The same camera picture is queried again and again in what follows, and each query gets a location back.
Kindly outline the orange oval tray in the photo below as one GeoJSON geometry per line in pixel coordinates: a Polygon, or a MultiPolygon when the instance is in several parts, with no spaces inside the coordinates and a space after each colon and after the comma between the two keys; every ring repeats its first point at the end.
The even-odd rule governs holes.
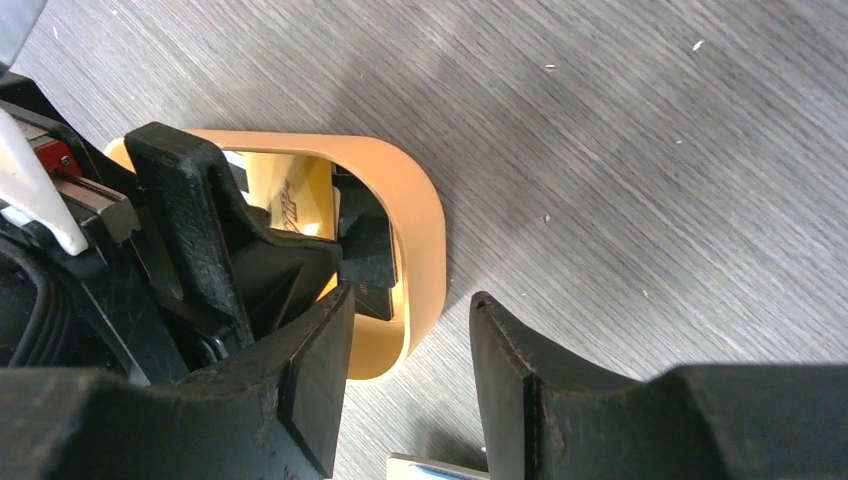
{"type": "Polygon", "coordinates": [[[195,129],[224,151],[242,152],[234,165],[261,189],[299,160],[325,160],[351,172],[388,216],[397,283],[392,317],[357,314],[348,379],[373,383],[395,374],[439,320],[447,291],[446,223],[437,191],[404,151],[377,138],[195,129]]]}

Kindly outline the gold credit card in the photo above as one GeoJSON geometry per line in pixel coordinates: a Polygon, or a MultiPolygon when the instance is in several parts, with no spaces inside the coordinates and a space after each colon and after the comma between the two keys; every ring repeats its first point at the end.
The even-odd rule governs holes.
{"type": "Polygon", "coordinates": [[[334,240],[340,200],[333,164],[323,158],[273,152],[224,152],[249,205],[268,212],[273,229],[334,240]]]}

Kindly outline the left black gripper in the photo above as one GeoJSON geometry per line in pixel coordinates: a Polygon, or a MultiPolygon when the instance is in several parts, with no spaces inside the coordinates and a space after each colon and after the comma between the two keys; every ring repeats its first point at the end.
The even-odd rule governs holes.
{"type": "MultiPolygon", "coordinates": [[[[89,247],[67,254],[1,200],[1,364],[100,368],[137,385],[188,374],[137,253],[134,176],[70,127],[36,82],[1,78],[17,122],[89,247]]],[[[337,272],[338,243],[259,220],[210,141],[152,122],[124,137],[185,301],[222,317],[240,347],[308,308],[337,272]]]]}

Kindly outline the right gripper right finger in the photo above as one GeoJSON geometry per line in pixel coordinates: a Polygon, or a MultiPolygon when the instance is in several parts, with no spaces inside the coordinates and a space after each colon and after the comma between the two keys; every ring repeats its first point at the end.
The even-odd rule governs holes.
{"type": "Polygon", "coordinates": [[[843,479],[843,365],[695,364],[642,382],[521,322],[469,311],[494,479],[843,479]]]}

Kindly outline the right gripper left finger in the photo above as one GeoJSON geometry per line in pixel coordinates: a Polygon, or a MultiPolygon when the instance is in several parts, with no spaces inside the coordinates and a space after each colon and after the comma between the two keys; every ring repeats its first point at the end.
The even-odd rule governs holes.
{"type": "Polygon", "coordinates": [[[295,320],[176,385],[98,369],[1,373],[5,479],[327,479],[354,300],[339,285],[295,320]]]}

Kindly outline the grey card holder wallet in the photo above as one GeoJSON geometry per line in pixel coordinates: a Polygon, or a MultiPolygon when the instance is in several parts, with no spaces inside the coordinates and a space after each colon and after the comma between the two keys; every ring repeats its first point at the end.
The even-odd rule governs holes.
{"type": "Polygon", "coordinates": [[[489,480],[488,472],[441,461],[392,453],[386,461],[387,480],[489,480]]]}

